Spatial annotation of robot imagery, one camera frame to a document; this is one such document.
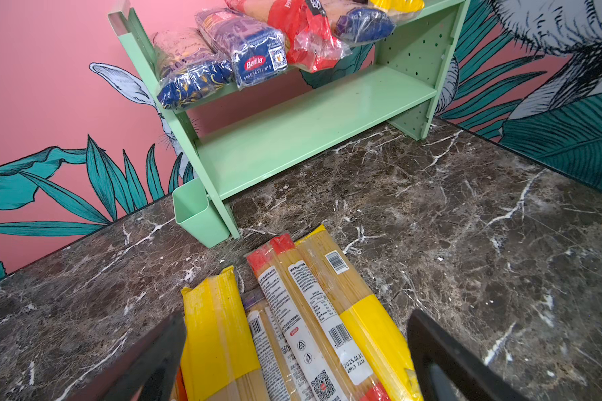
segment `yellow label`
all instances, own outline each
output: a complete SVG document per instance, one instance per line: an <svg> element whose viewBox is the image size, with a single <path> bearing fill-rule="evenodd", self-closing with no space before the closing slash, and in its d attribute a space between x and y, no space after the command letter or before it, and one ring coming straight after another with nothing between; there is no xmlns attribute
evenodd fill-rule
<svg viewBox="0 0 602 401"><path fill-rule="evenodd" d="M205 400L261 366L233 266L181 292L187 327L183 382L188 400Z"/></svg>
<svg viewBox="0 0 602 401"><path fill-rule="evenodd" d="M393 401L423 401L408 343L374 295L341 314L355 343Z"/></svg>

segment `barcode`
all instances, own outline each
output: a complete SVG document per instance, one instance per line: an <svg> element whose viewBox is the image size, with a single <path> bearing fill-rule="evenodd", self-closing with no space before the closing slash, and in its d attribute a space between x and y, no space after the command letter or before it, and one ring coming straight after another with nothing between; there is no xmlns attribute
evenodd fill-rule
<svg viewBox="0 0 602 401"><path fill-rule="evenodd" d="M260 333L262 330L261 328L261 322L259 321L258 318L252 320L249 323L249 331L252 332L252 337L256 336L258 333Z"/></svg>
<svg viewBox="0 0 602 401"><path fill-rule="evenodd" d="M330 262L330 266L332 266L338 275L349 269L338 251L326 253L325 258Z"/></svg>
<svg viewBox="0 0 602 401"><path fill-rule="evenodd" d="M330 333L330 337L332 337L332 340L334 341L334 344L336 345L337 348L339 348L340 346L344 345L345 343L347 343L348 341L353 339L350 336L350 333L348 333L348 331L346 330L343 323L341 323L338 326L332 327L328 331L328 333Z"/></svg>

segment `red pasta package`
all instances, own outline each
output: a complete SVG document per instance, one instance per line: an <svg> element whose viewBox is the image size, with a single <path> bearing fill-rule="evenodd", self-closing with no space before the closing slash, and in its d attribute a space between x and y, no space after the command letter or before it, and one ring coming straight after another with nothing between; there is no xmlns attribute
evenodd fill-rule
<svg viewBox="0 0 602 401"><path fill-rule="evenodd" d="M283 31L289 48L288 63L308 72L333 68L352 54L332 34L330 21L317 0L225 0L233 10Z"/></svg>

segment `pasta package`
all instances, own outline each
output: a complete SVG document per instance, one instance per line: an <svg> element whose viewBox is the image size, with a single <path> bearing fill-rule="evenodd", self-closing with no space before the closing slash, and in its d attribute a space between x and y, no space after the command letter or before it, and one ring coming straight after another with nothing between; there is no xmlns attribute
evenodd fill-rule
<svg viewBox="0 0 602 401"><path fill-rule="evenodd" d="M187 337L181 371L189 401L261 401L268 392L230 266L183 288Z"/></svg>
<svg viewBox="0 0 602 401"><path fill-rule="evenodd" d="M352 54L350 47L333 36L319 1L225 0L228 7L280 29L289 40L288 63L315 72L333 68Z"/></svg>
<svg viewBox="0 0 602 401"><path fill-rule="evenodd" d="M317 400L390 400L289 235L247 259Z"/></svg>
<svg viewBox="0 0 602 401"><path fill-rule="evenodd" d="M242 299L270 401L314 401L310 385L263 292L257 287Z"/></svg>
<svg viewBox="0 0 602 401"><path fill-rule="evenodd" d="M323 225L297 249L393 401L423 401L408 343Z"/></svg>
<svg viewBox="0 0 602 401"><path fill-rule="evenodd" d="M413 19L424 9L424 0L370 0L370 4L395 22Z"/></svg>
<svg viewBox="0 0 602 401"><path fill-rule="evenodd" d="M239 89L259 84L288 67L285 35L229 8L196 14L203 38L229 59Z"/></svg>
<svg viewBox="0 0 602 401"><path fill-rule="evenodd" d="M154 34L157 99L165 109L183 108L216 92L232 80L225 55L214 53L196 29Z"/></svg>
<svg viewBox="0 0 602 401"><path fill-rule="evenodd" d="M350 0L323 0L321 4L334 34L351 46L386 38L397 27L385 12L374 7Z"/></svg>

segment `blue pasta package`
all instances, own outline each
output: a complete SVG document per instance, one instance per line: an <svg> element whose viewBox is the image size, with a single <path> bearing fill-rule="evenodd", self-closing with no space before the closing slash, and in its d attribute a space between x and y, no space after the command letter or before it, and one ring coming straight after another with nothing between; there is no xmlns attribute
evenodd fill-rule
<svg viewBox="0 0 602 401"><path fill-rule="evenodd" d="M286 37L245 14L217 8L196 14L203 38L232 64L239 89L259 84L288 67Z"/></svg>

